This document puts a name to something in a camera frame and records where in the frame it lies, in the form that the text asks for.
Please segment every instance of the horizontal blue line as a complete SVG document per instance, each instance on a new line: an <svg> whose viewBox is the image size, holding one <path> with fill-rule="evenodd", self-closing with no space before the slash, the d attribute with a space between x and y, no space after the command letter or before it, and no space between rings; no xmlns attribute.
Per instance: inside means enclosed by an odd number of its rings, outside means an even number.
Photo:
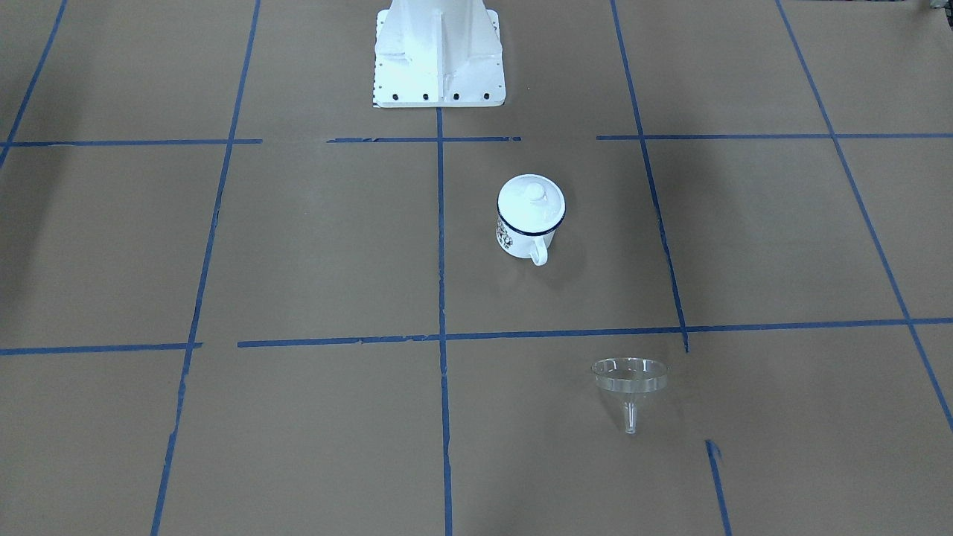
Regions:
<svg viewBox="0 0 953 536"><path fill-rule="evenodd" d="M877 327L907 325L904 319L882 320L832 320L822 322L779 322L763 324L727 324L685 326L690 333L717 333L737 331L772 331L796 329L835 329L848 327ZM914 324L953 324L953 318L912 319ZM659 335L681 333L679 326L611 328L611 329L567 329L550 331L491 331L475 333L448 333L447 340L487 340L487 339L546 339L551 337L603 337L612 335ZM243 340L239 348L261 348L275 346L326 346L335 344L373 344L382 342L425 342L439 340L439 334L431 335L389 335L385 337L336 337L328 339L287 339L287 340Z"/></svg>
<svg viewBox="0 0 953 536"><path fill-rule="evenodd" d="M145 352L185 350L184 342L169 344L112 344L106 346L48 346L39 348L0 348L0 356L37 356L52 354L106 354L110 352Z"/></svg>
<svg viewBox="0 0 953 536"><path fill-rule="evenodd" d="M487 135L470 137L443 137L440 141L447 143L462 142L500 142L500 141L522 141L518 135ZM436 143L436 137L336 137L329 139L327 143Z"/></svg>
<svg viewBox="0 0 953 536"><path fill-rule="evenodd" d="M375 344L381 342L424 342L438 340L438 335L391 335L385 337L336 337L330 339L287 340L242 340L239 348L265 348L277 346L328 346L333 344Z"/></svg>
<svg viewBox="0 0 953 536"><path fill-rule="evenodd" d="M261 138L241 138L233 141L240 145L258 145ZM227 139L102 139L80 141L14 141L11 147L128 147L141 145L227 145Z"/></svg>
<svg viewBox="0 0 953 536"><path fill-rule="evenodd" d="M831 134L604 134L596 136L599 141L639 141L642 139L825 139ZM882 134L837 134L840 138L953 138L953 133L882 133Z"/></svg>

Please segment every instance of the gray floor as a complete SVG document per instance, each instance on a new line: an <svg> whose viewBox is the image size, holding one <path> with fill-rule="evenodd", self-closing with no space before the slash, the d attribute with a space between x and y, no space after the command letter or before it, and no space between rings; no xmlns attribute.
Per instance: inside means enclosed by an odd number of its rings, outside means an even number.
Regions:
<svg viewBox="0 0 953 536"><path fill-rule="evenodd" d="M0 534L950 534L941 10L493 0L438 113L387 4L0 4Z"/></svg>

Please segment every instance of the funnel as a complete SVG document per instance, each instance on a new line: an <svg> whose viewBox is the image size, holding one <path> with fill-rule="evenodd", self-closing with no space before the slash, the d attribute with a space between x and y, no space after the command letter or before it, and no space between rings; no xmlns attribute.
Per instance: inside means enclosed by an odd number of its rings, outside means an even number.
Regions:
<svg viewBox="0 0 953 536"><path fill-rule="evenodd" d="M610 358L596 361L592 370L600 389L622 399L625 433L635 434L639 414L636 401L665 387L668 383L668 367L655 360Z"/></svg>

